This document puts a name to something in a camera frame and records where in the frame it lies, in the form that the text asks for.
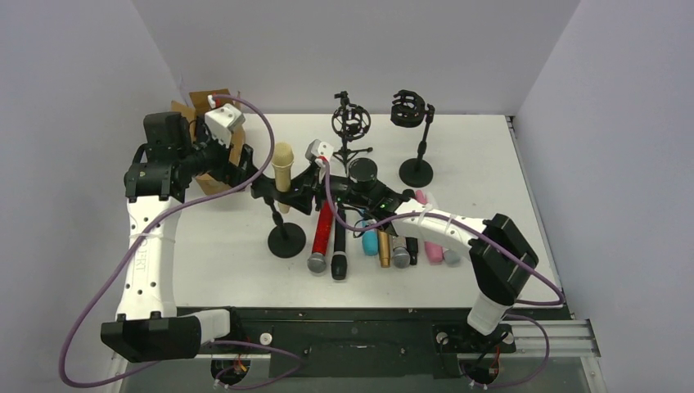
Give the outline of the red glitter microphone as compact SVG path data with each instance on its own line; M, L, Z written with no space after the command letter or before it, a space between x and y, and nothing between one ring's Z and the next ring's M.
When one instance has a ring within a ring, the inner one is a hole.
M331 208L327 202L324 202L319 211L311 255L307 259L307 267L311 273L320 274L327 268L326 254L333 223L334 216Z

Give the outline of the pink microphone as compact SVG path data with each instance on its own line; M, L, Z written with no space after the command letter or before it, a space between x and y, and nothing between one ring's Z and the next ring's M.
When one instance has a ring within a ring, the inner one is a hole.
M422 205L426 205L428 200L426 199L425 193L421 189L415 191L415 199ZM443 248L433 242L424 241L424 248L427 259L430 264L442 264L444 261Z

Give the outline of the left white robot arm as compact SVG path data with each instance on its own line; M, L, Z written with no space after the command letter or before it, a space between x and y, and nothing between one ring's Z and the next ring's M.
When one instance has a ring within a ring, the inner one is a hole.
M195 142L179 112L143 120L146 141L124 176L130 222L124 289L115 321L101 326L101 341L131 363L191 359L231 331L225 309L178 315L174 248L188 186L202 174L232 178L232 136L244 121L230 106L209 111L198 124L207 138Z

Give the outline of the clip mic stand round base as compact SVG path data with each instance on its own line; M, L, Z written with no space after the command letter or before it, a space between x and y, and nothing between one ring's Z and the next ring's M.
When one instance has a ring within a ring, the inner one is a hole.
M288 259L297 256L305 247L304 230L297 224L284 221L276 207L273 181L261 174L250 186L250 194L254 199L262 199L271 210L274 228L268 235L268 249L279 258Z

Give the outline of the brown cardboard box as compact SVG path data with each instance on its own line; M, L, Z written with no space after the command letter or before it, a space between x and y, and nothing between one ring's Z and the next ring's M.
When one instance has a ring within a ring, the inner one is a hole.
M202 127L198 125L197 120L199 118L204 118L204 114L206 112L212 111L213 109L225 104L230 104L237 109L241 109L240 103L237 103L232 99L220 98L220 95L230 95L230 92L226 88L210 91L190 92L188 103L181 103L177 101L170 102L170 110L181 113L182 116L191 123L189 134L191 135L193 142L201 142L203 139L203 137L198 137ZM232 134L232 149L228 157L231 164L238 165L240 163L241 149L245 142L246 131L242 125L238 125ZM216 180L211 174L197 176L195 177L195 180L200 186L201 191L206 196L219 194L220 192L227 191L231 188L226 183Z

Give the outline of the tripod shock mount stand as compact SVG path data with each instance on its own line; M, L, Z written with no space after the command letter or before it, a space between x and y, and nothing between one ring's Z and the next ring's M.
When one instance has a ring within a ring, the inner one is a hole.
M333 156L348 168L349 162L360 153L370 153L372 147L350 149L349 144L367 135L371 128L370 113L362 106L352 103L347 91L334 94L339 101L338 107L331 116L333 133L340 138L341 146L333 153Z

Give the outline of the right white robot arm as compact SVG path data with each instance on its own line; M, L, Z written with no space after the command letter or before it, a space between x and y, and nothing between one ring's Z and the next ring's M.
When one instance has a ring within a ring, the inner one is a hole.
M324 158L315 160L288 192L271 186L278 201L310 211L314 202L340 202L364 210L388 234L415 237L454 251L471 262L479 295L468 325L488 336L518 301L539 258L514 221L502 214L491 219L455 215L398 193L376 177L376 164L365 159L364 174L330 176Z

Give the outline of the silver glitter microphone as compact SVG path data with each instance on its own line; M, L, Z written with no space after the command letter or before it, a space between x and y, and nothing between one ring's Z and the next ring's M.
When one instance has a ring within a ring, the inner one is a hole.
M410 253L404 237L391 238L391 263L398 269L405 269L410 265Z

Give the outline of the cream microphone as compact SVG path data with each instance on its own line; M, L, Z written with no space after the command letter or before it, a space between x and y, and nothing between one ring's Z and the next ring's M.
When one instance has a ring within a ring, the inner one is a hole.
M291 167L294 159L294 152L289 143L275 144L271 165L274 170L275 186L279 192L289 192L291 189Z

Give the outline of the white grey microphone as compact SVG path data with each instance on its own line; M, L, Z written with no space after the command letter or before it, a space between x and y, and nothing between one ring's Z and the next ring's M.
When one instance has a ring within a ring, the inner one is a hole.
M461 257L458 253L448 248L443 249L443 260L448 266L456 266L461 263Z

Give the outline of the gold microphone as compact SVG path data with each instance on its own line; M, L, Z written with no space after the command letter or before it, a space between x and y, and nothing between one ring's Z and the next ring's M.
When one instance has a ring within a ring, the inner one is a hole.
M380 266L382 268L389 268L391 261L391 248L390 248L390 235L384 231L376 231L378 240L378 255Z

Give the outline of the blue microphone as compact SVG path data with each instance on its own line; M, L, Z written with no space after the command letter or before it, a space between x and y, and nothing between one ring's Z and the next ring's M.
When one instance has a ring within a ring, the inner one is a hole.
M365 231L361 236L363 253L367 256L379 254L379 240L375 229Z

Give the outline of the slim black microphone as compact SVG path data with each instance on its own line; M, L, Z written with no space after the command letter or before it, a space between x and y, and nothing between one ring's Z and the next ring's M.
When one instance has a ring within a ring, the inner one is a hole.
M410 265L417 265L419 255L418 240L415 237L405 237L405 244L410 258Z

